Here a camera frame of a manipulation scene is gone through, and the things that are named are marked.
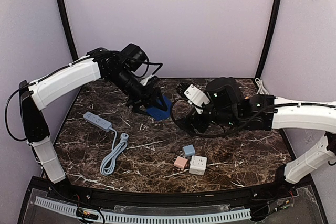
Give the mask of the dark blue cube socket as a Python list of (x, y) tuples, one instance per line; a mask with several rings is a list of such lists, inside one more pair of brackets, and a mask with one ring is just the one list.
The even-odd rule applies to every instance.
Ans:
[(167, 105), (166, 111), (158, 109), (154, 106), (146, 108), (146, 112), (151, 117), (153, 117), (156, 121), (166, 120), (170, 118), (170, 109), (171, 109), (172, 102), (165, 95), (163, 96), (163, 100), (165, 104)]

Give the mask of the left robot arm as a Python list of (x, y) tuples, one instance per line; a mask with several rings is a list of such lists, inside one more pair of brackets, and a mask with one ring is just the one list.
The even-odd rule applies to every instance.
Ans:
[(154, 116), (150, 109), (158, 113), (169, 111), (170, 105), (157, 86), (159, 78), (152, 74), (140, 80), (134, 74), (142, 65), (151, 66), (146, 53), (135, 44), (128, 44), (121, 51), (97, 48), (78, 60), (31, 82), (19, 84), (20, 116), (25, 137), (41, 163), (53, 191), (63, 201), (74, 197), (74, 189), (65, 181), (67, 176), (57, 157), (50, 139), (48, 124), (42, 113), (61, 96), (87, 83), (105, 79), (117, 86), (127, 97), (127, 107), (132, 112)]

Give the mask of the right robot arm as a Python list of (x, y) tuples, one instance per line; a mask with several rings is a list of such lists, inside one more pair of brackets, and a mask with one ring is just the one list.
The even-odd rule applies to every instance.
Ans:
[(282, 165), (278, 179), (268, 188), (273, 200), (325, 163), (335, 165), (335, 102), (289, 100), (270, 94), (245, 97), (234, 78), (218, 78), (205, 91), (192, 84), (180, 83), (177, 93), (193, 107), (177, 121), (179, 128), (191, 136), (210, 137), (205, 132), (211, 124), (229, 127), (213, 134), (226, 137), (240, 130), (305, 129), (324, 131), (324, 136), (309, 150), (290, 163)]

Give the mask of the light blue charger plug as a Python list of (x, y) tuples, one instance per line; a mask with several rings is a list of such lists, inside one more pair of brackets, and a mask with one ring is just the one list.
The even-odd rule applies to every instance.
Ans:
[(185, 157), (193, 156), (196, 154), (196, 151), (193, 145), (183, 146), (182, 149), (183, 149)]

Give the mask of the pink charger plug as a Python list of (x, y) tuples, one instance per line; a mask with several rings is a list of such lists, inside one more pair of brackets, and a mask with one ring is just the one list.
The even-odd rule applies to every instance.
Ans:
[(183, 158), (181, 156), (178, 156), (176, 160), (174, 161), (174, 167), (177, 167), (179, 169), (185, 169), (188, 164), (188, 159)]

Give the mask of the white cube socket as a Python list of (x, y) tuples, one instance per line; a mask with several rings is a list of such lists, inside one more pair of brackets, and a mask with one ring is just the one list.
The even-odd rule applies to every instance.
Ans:
[(194, 175), (204, 175), (206, 164), (206, 157), (193, 155), (190, 161), (189, 173)]

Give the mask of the grey-blue power strip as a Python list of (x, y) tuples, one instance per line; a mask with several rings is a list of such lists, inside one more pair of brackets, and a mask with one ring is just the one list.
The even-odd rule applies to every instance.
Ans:
[(111, 130), (112, 128), (112, 123), (101, 118), (100, 116), (98, 115), (95, 115), (91, 112), (86, 112), (84, 115), (83, 115), (83, 118), (85, 121), (89, 122), (90, 124), (98, 127), (99, 129), (105, 131), (105, 132), (108, 132)]

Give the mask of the black front table rail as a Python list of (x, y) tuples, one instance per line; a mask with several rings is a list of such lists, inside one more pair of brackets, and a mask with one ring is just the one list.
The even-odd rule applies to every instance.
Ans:
[(296, 188), (278, 183), (193, 193), (132, 193), (72, 185), (65, 181), (54, 185), (49, 180), (33, 176), (29, 189), (38, 189), (47, 196), (78, 202), (82, 206), (112, 209), (116, 205), (137, 207), (191, 207), (229, 204), (232, 207), (273, 207), (275, 204), (295, 205)]

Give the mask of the black right frame post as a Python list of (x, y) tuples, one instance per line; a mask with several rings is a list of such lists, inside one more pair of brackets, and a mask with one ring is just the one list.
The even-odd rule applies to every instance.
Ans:
[(264, 70), (264, 67), (267, 61), (268, 53), (270, 50), (272, 38), (273, 38), (275, 27), (276, 27), (277, 17), (278, 17), (278, 13), (280, 9), (280, 3), (281, 3), (281, 0), (273, 0), (264, 45), (261, 51), (259, 63), (258, 63), (257, 70), (254, 76), (255, 79), (256, 78), (260, 79), (263, 74), (263, 70)]

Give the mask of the black frame post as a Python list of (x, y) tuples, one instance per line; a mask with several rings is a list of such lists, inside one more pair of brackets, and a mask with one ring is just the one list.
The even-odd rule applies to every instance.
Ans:
[(77, 60), (78, 59), (78, 53), (77, 53), (77, 49), (76, 49), (76, 46), (75, 46), (75, 41), (74, 41), (72, 31), (71, 31), (71, 27), (70, 27), (70, 22), (69, 22), (67, 10), (66, 10), (65, 0), (56, 0), (56, 1), (57, 1), (59, 16), (60, 16), (60, 19), (61, 19), (62, 28), (63, 28), (63, 31), (64, 31), (64, 35), (65, 35), (65, 38), (66, 38), (66, 42), (67, 42), (67, 45), (68, 45), (70, 55), (71, 55), (73, 60)]
[(280, 9), (280, 3), (281, 3), (281, 0), (273, 0), (264, 45), (261, 51), (259, 63), (258, 63), (257, 70), (254, 76), (255, 79), (256, 78), (260, 79), (263, 74), (263, 70), (264, 70), (264, 67), (267, 61), (268, 53), (270, 50), (272, 38), (273, 38), (275, 27), (276, 27), (277, 17), (278, 17), (278, 13)]

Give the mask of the black left frame post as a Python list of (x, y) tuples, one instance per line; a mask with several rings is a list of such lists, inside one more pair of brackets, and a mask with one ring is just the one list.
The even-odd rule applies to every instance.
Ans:
[(57, 1), (59, 16), (60, 16), (60, 19), (61, 19), (62, 28), (63, 28), (63, 31), (64, 31), (64, 35), (65, 35), (65, 38), (66, 38), (66, 42), (67, 42), (67, 45), (68, 45), (70, 55), (71, 55), (73, 60), (77, 60), (78, 59), (78, 53), (77, 53), (77, 49), (76, 49), (76, 46), (75, 46), (75, 41), (74, 41), (72, 31), (71, 31), (71, 27), (70, 27), (70, 22), (69, 22), (67, 10), (66, 10), (65, 0), (56, 0), (56, 1)]

